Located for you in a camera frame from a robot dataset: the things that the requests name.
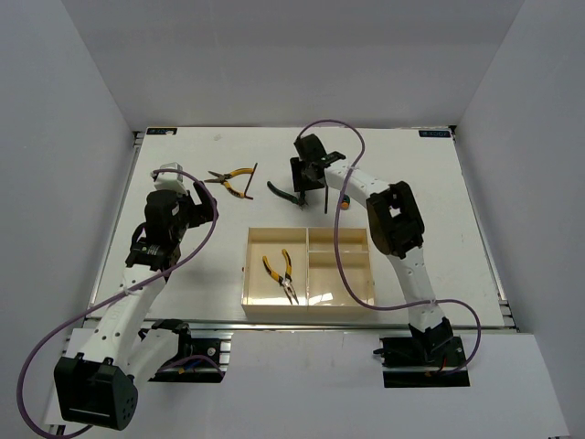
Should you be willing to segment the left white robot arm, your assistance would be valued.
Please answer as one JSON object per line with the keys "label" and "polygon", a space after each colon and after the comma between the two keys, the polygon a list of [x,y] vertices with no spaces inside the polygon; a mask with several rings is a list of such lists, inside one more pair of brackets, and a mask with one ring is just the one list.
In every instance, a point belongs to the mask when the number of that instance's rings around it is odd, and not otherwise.
{"label": "left white robot arm", "polygon": [[217,220],[216,201],[200,184],[193,191],[180,180],[154,186],[124,261],[122,298],[107,305],[75,356],[60,358],[54,369],[65,421],[121,431],[133,418],[140,387],[167,361],[182,365],[192,357],[194,345],[181,320],[160,320],[144,337],[139,331],[179,265],[186,231]]}

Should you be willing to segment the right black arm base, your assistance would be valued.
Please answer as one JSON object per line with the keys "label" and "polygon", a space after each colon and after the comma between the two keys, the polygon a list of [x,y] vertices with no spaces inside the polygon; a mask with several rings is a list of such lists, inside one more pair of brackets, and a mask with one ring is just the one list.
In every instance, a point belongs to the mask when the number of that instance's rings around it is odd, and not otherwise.
{"label": "right black arm base", "polygon": [[381,360],[387,389],[467,388],[471,385],[463,343],[454,337],[438,354],[426,357],[410,337],[384,337],[373,356]]}

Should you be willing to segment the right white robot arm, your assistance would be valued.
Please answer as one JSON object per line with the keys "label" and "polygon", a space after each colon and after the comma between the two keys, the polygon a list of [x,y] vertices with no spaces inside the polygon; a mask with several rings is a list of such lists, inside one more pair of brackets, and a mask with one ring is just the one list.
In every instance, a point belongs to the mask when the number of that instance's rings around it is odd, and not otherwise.
{"label": "right white robot arm", "polygon": [[442,358],[453,337],[449,319],[436,302],[423,257],[424,223],[410,186],[389,183],[350,164],[344,155],[325,151],[314,134],[294,141],[298,175],[311,187],[333,188],[367,212],[369,235],[395,271],[409,316],[412,351],[421,363]]}

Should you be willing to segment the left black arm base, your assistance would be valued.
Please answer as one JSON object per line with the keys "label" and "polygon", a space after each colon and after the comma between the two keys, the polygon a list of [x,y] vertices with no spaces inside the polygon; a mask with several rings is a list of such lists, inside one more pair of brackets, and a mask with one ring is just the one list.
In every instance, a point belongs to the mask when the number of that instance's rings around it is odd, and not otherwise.
{"label": "left black arm base", "polygon": [[177,353],[149,380],[161,383],[216,383],[223,381],[230,353],[230,336],[198,331],[183,324]]}

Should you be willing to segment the green side cutters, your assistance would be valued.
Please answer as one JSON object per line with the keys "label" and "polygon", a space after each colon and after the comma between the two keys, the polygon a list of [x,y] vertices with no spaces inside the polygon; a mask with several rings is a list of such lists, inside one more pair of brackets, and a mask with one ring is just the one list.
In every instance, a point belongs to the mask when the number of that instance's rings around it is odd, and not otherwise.
{"label": "green side cutters", "polygon": [[293,205],[297,206],[299,209],[304,209],[305,207],[308,206],[308,202],[307,202],[307,204],[298,204],[297,203],[297,196],[298,196],[299,192],[296,194],[286,192],[286,191],[281,190],[278,187],[276,187],[271,181],[268,181],[266,183],[266,186],[273,195],[292,203]]}

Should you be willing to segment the left brown hex key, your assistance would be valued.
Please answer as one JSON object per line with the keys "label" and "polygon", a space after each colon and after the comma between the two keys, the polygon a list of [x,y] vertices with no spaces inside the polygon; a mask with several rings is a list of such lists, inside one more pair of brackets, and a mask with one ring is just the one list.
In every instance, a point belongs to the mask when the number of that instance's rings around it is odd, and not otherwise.
{"label": "left brown hex key", "polygon": [[252,171],[250,173],[249,179],[247,181],[246,187],[245,187],[244,192],[243,192],[244,199],[253,200],[253,197],[249,194],[249,190],[250,190],[251,181],[254,178],[254,175],[256,173],[257,166],[258,166],[258,162],[255,163],[255,165],[252,168]]}

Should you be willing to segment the beige three-compartment tray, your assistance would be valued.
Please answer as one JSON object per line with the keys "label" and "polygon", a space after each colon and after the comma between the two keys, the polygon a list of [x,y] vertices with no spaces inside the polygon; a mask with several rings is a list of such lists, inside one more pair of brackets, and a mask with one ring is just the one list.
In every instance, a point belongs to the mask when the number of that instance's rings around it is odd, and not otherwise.
{"label": "beige three-compartment tray", "polygon": [[[289,303],[262,264],[262,257],[267,256],[272,269],[284,274],[282,249],[292,259],[298,305]],[[370,312],[351,297],[342,282],[332,228],[250,228],[243,272],[241,306],[248,316],[354,320]]]}

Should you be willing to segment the left blue corner label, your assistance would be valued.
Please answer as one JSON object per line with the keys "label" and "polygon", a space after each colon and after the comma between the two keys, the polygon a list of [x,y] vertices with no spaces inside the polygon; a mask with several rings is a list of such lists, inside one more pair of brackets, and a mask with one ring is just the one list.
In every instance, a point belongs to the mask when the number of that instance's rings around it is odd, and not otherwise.
{"label": "left blue corner label", "polygon": [[146,135],[176,135],[176,127],[149,127],[145,134]]}

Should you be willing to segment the blue corner label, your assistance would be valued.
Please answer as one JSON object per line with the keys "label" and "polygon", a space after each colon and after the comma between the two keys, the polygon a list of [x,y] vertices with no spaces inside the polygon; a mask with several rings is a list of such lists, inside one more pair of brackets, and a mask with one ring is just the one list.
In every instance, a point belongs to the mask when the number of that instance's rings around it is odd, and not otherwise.
{"label": "blue corner label", "polygon": [[176,135],[176,127],[149,127],[145,134],[146,135]]}
{"label": "blue corner label", "polygon": [[422,138],[451,138],[450,130],[419,130],[419,136]]}

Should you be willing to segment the right blue corner label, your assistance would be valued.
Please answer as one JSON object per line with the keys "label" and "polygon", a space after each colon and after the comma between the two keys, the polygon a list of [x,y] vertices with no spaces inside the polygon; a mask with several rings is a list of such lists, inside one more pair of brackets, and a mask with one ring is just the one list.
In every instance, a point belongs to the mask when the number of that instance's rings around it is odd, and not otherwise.
{"label": "right blue corner label", "polygon": [[451,138],[450,130],[419,130],[419,136],[422,138]]}

